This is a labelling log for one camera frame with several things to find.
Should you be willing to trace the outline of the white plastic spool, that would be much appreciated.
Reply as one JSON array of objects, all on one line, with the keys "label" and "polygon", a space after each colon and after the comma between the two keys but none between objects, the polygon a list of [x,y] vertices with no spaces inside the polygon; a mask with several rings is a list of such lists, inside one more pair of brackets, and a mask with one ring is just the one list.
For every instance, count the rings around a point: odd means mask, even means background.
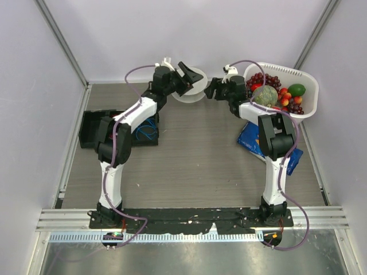
[{"label": "white plastic spool", "polygon": [[190,69],[200,75],[203,76],[203,79],[199,80],[198,82],[195,82],[193,84],[192,89],[190,89],[188,92],[186,92],[184,95],[180,96],[177,92],[172,93],[171,95],[179,102],[185,103],[185,104],[192,104],[200,101],[204,97],[206,97],[204,93],[204,89],[207,87],[208,84],[208,78],[206,74],[198,68],[190,67]]}]

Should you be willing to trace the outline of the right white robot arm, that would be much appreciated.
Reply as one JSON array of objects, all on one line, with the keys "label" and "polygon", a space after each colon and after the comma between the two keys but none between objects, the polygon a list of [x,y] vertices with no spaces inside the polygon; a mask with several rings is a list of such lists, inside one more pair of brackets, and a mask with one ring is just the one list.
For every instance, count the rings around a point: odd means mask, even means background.
[{"label": "right white robot arm", "polygon": [[277,225],[287,212],[286,169],[297,141],[292,117],[249,99],[245,79],[239,75],[213,78],[204,92],[209,99],[227,101],[231,113],[258,126],[259,147],[266,160],[266,185],[259,219],[265,226]]}]

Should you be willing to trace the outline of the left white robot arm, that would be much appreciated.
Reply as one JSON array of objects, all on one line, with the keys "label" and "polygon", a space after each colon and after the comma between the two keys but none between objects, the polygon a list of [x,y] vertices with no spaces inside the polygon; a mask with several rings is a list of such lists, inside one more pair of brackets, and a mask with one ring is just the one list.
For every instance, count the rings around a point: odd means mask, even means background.
[{"label": "left white robot arm", "polygon": [[193,91],[200,93],[208,83],[206,74],[183,62],[174,68],[170,59],[164,58],[154,68],[148,88],[138,101],[121,114],[101,119],[95,143],[100,162],[101,195],[96,210],[88,213],[92,229],[117,228],[129,216],[122,212],[122,173],[131,155],[132,134],[149,117],[156,115],[173,93],[179,96]]}]

